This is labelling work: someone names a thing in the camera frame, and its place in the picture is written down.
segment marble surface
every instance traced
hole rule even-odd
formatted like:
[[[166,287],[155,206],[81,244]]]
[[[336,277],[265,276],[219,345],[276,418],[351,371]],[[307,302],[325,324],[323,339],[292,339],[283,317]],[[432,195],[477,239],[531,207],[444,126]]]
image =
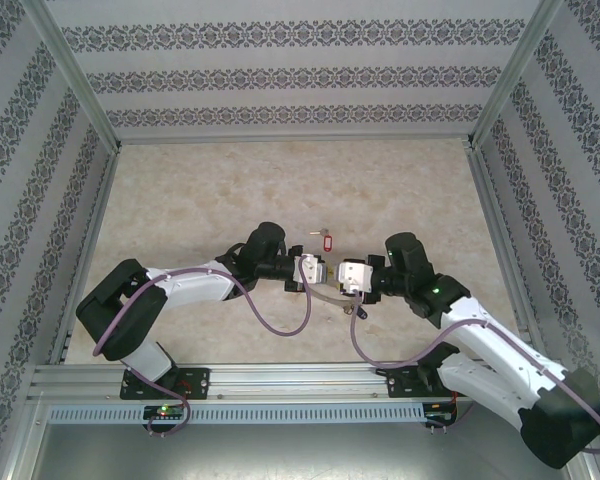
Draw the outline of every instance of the marble surface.
[[[287,246],[304,244],[335,265],[384,254],[384,241],[414,232],[435,268],[464,283],[509,328],[515,321],[459,140],[219,143],[125,146],[90,267],[89,292],[120,261],[145,267],[204,263],[244,241],[262,221],[280,224]],[[329,228],[334,248],[308,234]],[[322,292],[336,295],[330,287]],[[261,281],[253,292],[273,325],[294,329],[305,298]],[[384,297],[358,322],[372,357],[399,360],[438,331],[402,299]],[[162,314],[151,332],[176,362],[344,362],[359,358],[341,308],[314,301],[307,329],[267,332],[244,299]],[[67,363],[104,363],[76,321]]]

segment beige floor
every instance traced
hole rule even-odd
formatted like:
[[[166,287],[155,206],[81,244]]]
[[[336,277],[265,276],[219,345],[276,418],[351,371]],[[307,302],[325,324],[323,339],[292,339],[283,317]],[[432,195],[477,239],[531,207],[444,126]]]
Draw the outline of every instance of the beige floor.
[[[96,246],[87,292],[118,262],[173,268],[208,261],[245,240],[262,221],[279,223],[287,245],[320,253],[327,227],[335,264],[383,254],[401,231],[424,243],[437,271],[455,276],[510,328],[502,276],[458,140],[288,142],[125,146]],[[280,328],[293,329],[305,299],[262,281],[256,304]],[[406,358],[437,334],[402,299],[385,297],[359,323],[372,357]],[[177,362],[356,361],[348,317],[315,302],[309,327],[279,338],[262,328],[244,299],[182,307],[152,330]],[[105,362],[76,322],[67,363]]]

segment red key tag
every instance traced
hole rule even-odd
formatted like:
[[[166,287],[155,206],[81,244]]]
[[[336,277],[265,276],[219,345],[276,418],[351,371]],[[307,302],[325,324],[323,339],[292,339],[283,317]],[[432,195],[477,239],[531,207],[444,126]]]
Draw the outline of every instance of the red key tag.
[[[323,242],[322,246],[323,246],[325,252],[331,251],[331,249],[333,248],[333,238],[331,237],[331,235],[324,236],[324,242]]]

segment enclosure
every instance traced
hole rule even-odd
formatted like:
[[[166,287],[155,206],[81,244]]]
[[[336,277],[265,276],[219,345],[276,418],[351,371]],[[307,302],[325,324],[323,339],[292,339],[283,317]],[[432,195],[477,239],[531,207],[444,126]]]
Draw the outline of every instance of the enclosure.
[[[600,0],[0,0],[0,478],[600,478],[486,409],[446,436],[367,418],[402,404],[318,299],[293,338],[243,300],[160,315],[152,337],[213,373],[196,424],[149,439],[76,307],[124,259],[199,265],[264,221],[330,267],[413,232],[600,389]],[[253,298],[302,318],[280,282]],[[398,298],[366,310],[375,359],[439,333]]]

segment patterned wallpaper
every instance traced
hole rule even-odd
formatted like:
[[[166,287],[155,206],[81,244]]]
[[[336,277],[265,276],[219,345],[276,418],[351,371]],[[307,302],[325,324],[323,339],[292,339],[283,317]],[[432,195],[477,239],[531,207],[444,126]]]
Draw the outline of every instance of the patterned wallpaper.
[[[538,0],[327,3],[48,5],[120,138],[159,141],[470,133]]]
[[[549,354],[600,387],[600,0],[561,7],[483,154]]]
[[[108,155],[35,27],[0,0],[0,460],[69,300]]]

